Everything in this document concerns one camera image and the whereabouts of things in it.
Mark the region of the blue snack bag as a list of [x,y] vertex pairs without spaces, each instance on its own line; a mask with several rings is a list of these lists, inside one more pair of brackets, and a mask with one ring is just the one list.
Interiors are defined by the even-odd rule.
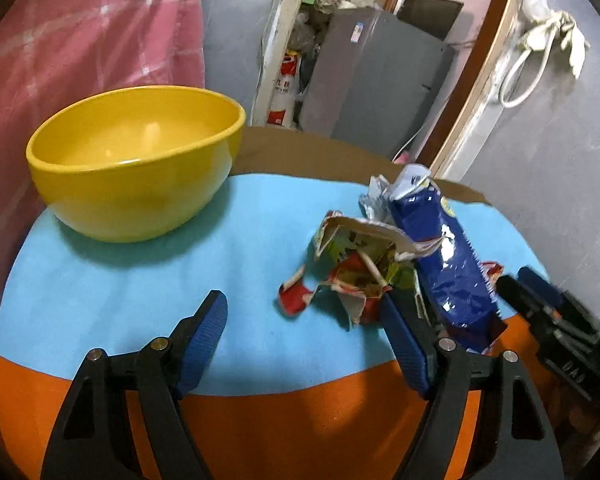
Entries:
[[419,281],[446,330],[465,348],[483,353],[506,324],[493,286],[449,201],[422,165],[406,165],[390,184],[387,205],[393,222],[414,242],[437,240],[439,248],[417,260]]

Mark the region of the silver foil wrapper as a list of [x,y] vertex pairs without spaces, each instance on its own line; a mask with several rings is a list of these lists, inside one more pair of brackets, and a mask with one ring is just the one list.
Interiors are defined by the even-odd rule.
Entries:
[[391,182],[382,174],[370,177],[367,192],[358,199],[361,210],[368,220],[393,224],[393,218],[389,209],[391,189]]

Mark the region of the colourful wrapper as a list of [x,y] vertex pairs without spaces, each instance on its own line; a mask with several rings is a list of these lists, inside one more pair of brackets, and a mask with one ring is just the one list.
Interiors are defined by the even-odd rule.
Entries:
[[310,258],[280,284],[278,305],[294,318],[320,292],[332,292],[350,324],[377,322],[382,296],[413,287],[414,262],[441,245],[440,236],[415,242],[392,224],[327,211],[309,246]]

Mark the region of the striped blue orange brown cloth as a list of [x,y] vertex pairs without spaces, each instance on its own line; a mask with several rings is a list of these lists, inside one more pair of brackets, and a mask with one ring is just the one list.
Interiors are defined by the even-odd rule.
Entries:
[[424,404],[379,326],[352,327],[338,299],[277,307],[325,212],[358,211],[370,177],[399,167],[355,146],[275,129],[246,131],[234,174],[191,222],[147,243],[90,240],[29,192],[0,305],[0,431],[38,478],[84,354],[132,352],[193,314],[212,289],[228,321],[182,412],[219,479],[388,479]]

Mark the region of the yellow plastic bowl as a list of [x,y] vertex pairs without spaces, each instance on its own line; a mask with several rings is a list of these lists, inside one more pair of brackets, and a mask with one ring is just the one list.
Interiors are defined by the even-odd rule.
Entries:
[[26,157],[63,224],[94,240],[166,234],[211,202],[232,170],[246,112],[224,94],[124,88],[76,102],[40,125]]

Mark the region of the grey refrigerator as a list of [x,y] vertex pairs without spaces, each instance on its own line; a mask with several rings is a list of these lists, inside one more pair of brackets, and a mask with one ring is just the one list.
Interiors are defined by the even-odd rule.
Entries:
[[299,128],[390,158],[424,122],[455,55],[391,13],[338,10],[304,92]]

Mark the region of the black monitor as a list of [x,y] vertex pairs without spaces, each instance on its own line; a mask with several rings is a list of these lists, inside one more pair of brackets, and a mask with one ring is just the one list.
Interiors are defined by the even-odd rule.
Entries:
[[457,0],[404,0],[396,17],[445,40],[463,8],[464,3]]

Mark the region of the red white sack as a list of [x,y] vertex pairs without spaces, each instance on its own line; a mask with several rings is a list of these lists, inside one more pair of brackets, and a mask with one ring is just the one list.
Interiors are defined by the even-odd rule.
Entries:
[[294,122],[294,107],[299,94],[299,70],[301,54],[287,50],[276,78],[270,107],[268,123],[290,128]]

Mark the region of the pink plaid cloth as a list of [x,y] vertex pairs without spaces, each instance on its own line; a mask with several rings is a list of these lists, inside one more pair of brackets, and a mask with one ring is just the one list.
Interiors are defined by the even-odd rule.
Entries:
[[0,288],[36,204],[26,162],[39,125],[87,96],[204,85],[201,0],[16,0],[0,24]]

